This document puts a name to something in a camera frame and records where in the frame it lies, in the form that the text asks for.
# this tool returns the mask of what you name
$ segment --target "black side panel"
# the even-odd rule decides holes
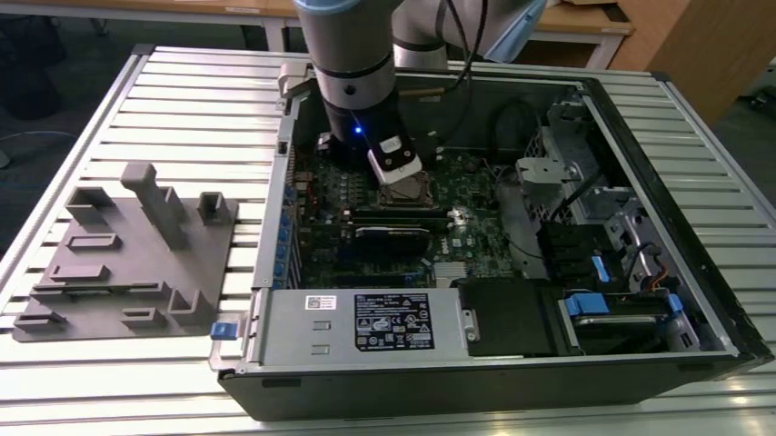
[[[273,377],[221,372],[217,382],[257,421],[359,419],[633,404],[735,365],[698,358]]]

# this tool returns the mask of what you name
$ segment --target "cable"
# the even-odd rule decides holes
[[[46,184],[19,184],[19,183],[3,182],[0,180],[0,189],[2,189],[2,188],[7,188],[7,189],[42,189],[46,187],[48,187]]]
[[[538,259],[539,261],[542,261],[544,258],[536,254],[531,254],[528,252],[526,252],[522,247],[519,245],[516,245],[516,243],[514,241],[511,241],[511,238],[508,237],[507,234],[504,234],[504,239],[508,241],[508,243],[511,244],[511,246],[514,247],[514,249],[520,252],[522,254],[524,254],[528,257],[532,257],[534,259]]]
[[[562,211],[563,208],[568,207],[568,205],[576,200],[576,198],[579,198],[582,196],[582,194],[586,192],[586,190],[590,189],[590,187],[592,186],[592,183],[595,183],[595,181],[598,180],[600,175],[603,175],[603,169],[598,168],[598,170],[592,174],[590,174],[590,176],[584,179],[582,184],[579,184],[579,187],[571,193],[571,195],[568,195],[568,197],[562,202],[559,202],[558,207],[555,208],[552,213],[548,215],[550,222],[555,221],[555,218],[558,217],[559,211]]]
[[[625,268],[625,279],[623,279],[623,285],[622,285],[622,292],[627,291],[629,288],[629,283],[630,283],[630,276],[633,275],[633,270],[635,268],[635,263],[638,261],[638,255],[641,254],[641,252],[643,250],[647,249],[647,247],[654,246],[657,247],[657,245],[654,245],[654,243],[646,241],[642,244],[638,245],[638,247],[635,247],[635,252],[633,253],[633,257],[630,258],[630,262],[627,263],[627,267]]]
[[[77,140],[77,136],[74,136],[73,134],[68,134],[66,132],[57,132],[57,131],[36,131],[36,132],[19,132],[17,134],[9,134],[7,136],[3,136],[0,138],[0,141],[3,141],[5,139],[10,139],[10,138],[15,138],[18,136],[22,136],[25,134],[56,134],[60,136],[66,136],[68,138]]]
[[[463,44],[463,49],[464,49],[463,50],[463,58],[464,58],[463,68],[460,69],[460,72],[458,73],[458,77],[455,78],[452,85],[450,85],[444,88],[444,93],[451,92],[460,85],[460,83],[463,83],[463,79],[466,77],[468,77],[468,80],[470,80],[471,64],[474,63],[474,56],[476,55],[476,52],[479,51],[479,45],[482,43],[482,37],[484,35],[484,25],[487,22],[487,0],[479,0],[479,1],[480,1],[479,23],[478,23],[478,27],[476,27],[476,35],[474,36],[474,47],[471,47],[471,50],[467,51],[468,44],[467,44],[467,40],[466,40],[466,31],[463,29],[463,24],[460,23],[460,16],[458,15],[458,10],[455,9],[455,5],[452,3],[452,0],[444,0],[444,3],[447,4],[447,8],[450,9],[450,15],[452,16],[455,28],[458,30],[458,37],[460,38],[460,43]]]
[[[665,277],[667,277],[667,267],[665,266],[665,263],[661,262],[657,255],[651,256],[651,260],[654,261],[657,266],[659,266],[659,272],[654,277],[651,277],[651,279],[646,283],[646,290],[649,292],[653,292],[654,289],[657,289],[657,283],[659,283],[665,279]]]
[[[495,157],[498,153],[498,141],[495,138],[495,130],[498,127],[498,122],[500,121],[500,117],[503,116],[506,109],[510,107],[515,107],[518,109],[523,108],[527,109],[531,113],[532,119],[535,121],[535,134],[538,135],[539,141],[542,140],[542,117],[538,114],[532,105],[526,102],[520,97],[511,97],[504,100],[495,108],[491,110],[490,114],[487,115],[487,120],[484,124],[484,143],[487,145],[491,157]]]

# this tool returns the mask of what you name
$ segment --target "metal slotted table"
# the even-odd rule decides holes
[[[15,343],[13,321],[68,225],[74,186],[118,183],[128,161],[153,162],[178,196],[240,201],[218,310],[247,309],[256,241],[283,112],[276,77],[288,54],[156,47],[133,54],[0,263],[0,433],[144,434],[767,434],[776,363],[683,386],[634,406],[367,421],[252,421],[221,391],[208,337]],[[776,348],[776,212],[670,83],[649,74],[478,65],[499,72],[595,76],[674,195],[743,309]],[[221,359],[240,344],[216,348]]]

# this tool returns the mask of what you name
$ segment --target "wooden table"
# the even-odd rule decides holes
[[[260,25],[273,52],[285,51],[283,30],[299,27],[292,0],[15,0],[0,1],[0,13]],[[610,21],[598,6],[560,4],[546,9],[531,39],[594,45],[586,67],[604,69],[633,31],[631,24]]]

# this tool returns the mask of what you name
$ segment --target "warning label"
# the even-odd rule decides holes
[[[355,295],[355,348],[361,352],[434,348],[426,293]]]

